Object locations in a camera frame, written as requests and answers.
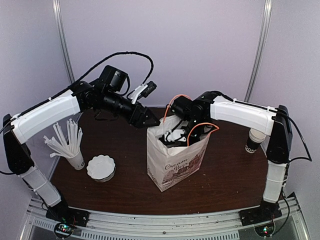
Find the white paper takeout bag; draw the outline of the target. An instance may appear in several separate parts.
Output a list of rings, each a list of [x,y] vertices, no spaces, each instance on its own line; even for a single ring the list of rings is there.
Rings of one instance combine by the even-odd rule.
[[[176,95],[167,105],[158,126],[147,129],[147,174],[161,192],[200,169],[210,135],[219,130],[213,124],[210,107],[216,94],[205,92],[195,100]],[[159,138],[170,130],[185,130],[186,143],[164,145]]]

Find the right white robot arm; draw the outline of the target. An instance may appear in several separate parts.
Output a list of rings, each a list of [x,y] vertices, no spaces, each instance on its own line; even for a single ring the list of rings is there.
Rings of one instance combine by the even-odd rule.
[[[250,129],[245,149],[254,152],[266,137],[268,170],[262,197],[262,206],[256,210],[259,220],[268,220],[275,212],[289,167],[292,146],[292,127],[289,111],[284,105],[277,108],[238,101],[219,92],[206,91],[194,100],[178,96],[170,104],[171,112],[187,122],[184,128],[186,145],[190,146],[204,135],[204,126],[213,120],[226,121]]]

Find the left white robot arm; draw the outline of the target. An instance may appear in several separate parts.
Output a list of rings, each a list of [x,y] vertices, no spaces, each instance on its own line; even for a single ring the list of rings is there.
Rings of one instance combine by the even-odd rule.
[[[138,101],[152,93],[157,85],[153,81],[142,83],[124,96],[119,92],[128,78],[127,73],[107,65],[96,80],[76,81],[22,113],[3,117],[3,143],[9,170],[32,187],[61,222],[69,221],[72,211],[56,187],[38,169],[26,142],[50,125],[89,109],[109,111],[138,129],[158,126],[159,119]]]

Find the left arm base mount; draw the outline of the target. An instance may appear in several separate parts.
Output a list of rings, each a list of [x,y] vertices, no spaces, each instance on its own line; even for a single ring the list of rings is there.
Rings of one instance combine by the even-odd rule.
[[[73,226],[86,227],[90,213],[86,210],[80,210],[70,207],[48,207],[45,217]]]

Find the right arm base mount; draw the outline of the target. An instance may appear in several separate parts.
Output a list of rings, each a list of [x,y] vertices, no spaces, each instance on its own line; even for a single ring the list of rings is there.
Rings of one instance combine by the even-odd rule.
[[[242,226],[256,225],[263,222],[270,222],[274,218],[282,216],[280,207],[275,209],[263,208],[262,206],[243,209],[239,211]]]

